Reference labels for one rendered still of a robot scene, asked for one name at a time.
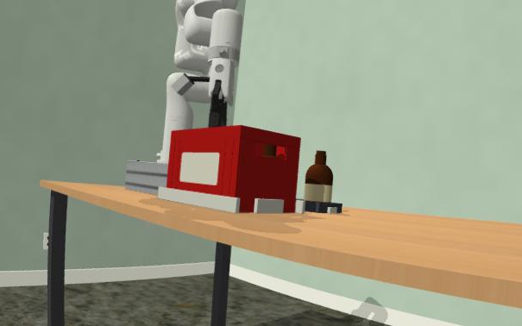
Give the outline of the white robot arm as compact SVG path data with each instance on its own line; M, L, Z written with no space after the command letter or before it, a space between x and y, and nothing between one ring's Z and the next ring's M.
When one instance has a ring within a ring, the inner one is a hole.
M188 102L211 103L208 60L229 58L239 62L242 15L235 10L237 3L238 0L177 0L174 64L204 76L176 72L168 77L163 148L157 154L157 163L168 164L171 131L192 129L193 112Z

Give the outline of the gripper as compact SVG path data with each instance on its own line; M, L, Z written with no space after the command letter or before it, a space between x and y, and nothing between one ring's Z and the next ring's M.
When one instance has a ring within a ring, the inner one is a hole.
M208 60L208 64L211 65L209 84L211 108L208 128L226 126L227 102L230 103L230 107L233 105L234 87L232 84L234 85L235 67L239 66L239 62L229 58L212 58Z

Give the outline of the red crate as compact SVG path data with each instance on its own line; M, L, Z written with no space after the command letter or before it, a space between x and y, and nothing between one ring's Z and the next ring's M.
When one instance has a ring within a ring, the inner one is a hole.
M253 212L255 198L284 200L295 213L301 138L243 125L175 130L167 188L239 197L239 212ZM278 159L264 157L264 144Z

